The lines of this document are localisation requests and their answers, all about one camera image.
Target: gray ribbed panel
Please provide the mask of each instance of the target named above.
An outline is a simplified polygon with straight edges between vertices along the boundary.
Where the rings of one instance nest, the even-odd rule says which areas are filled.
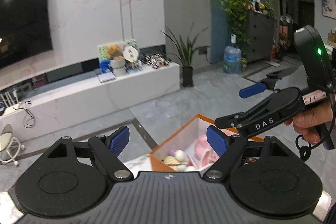
[[[314,216],[294,220],[265,219],[238,206],[222,184],[208,183],[198,173],[141,172],[117,183],[92,210],[61,219],[26,215],[19,224],[317,224]]]

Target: wall outlet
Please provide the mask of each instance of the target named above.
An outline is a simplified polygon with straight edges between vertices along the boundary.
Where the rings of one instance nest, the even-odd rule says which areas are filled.
[[[204,46],[198,49],[198,54],[207,54],[208,53],[208,47]]]

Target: blue water bottle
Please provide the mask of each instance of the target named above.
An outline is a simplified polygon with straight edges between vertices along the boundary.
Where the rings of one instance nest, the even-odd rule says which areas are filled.
[[[225,47],[223,71],[225,73],[239,73],[241,71],[242,52],[236,47],[236,35],[231,34],[231,43]]]

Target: black flower pot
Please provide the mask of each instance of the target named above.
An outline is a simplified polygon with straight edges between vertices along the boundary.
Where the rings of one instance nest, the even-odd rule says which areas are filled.
[[[182,86],[194,86],[193,82],[193,67],[183,67],[182,68]]]

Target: brown teddy bear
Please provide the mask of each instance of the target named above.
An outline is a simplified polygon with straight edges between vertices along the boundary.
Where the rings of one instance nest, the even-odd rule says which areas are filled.
[[[120,48],[117,44],[112,44],[107,47],[107,55],[108,59],[113,59],[114,55],[119,54]]]

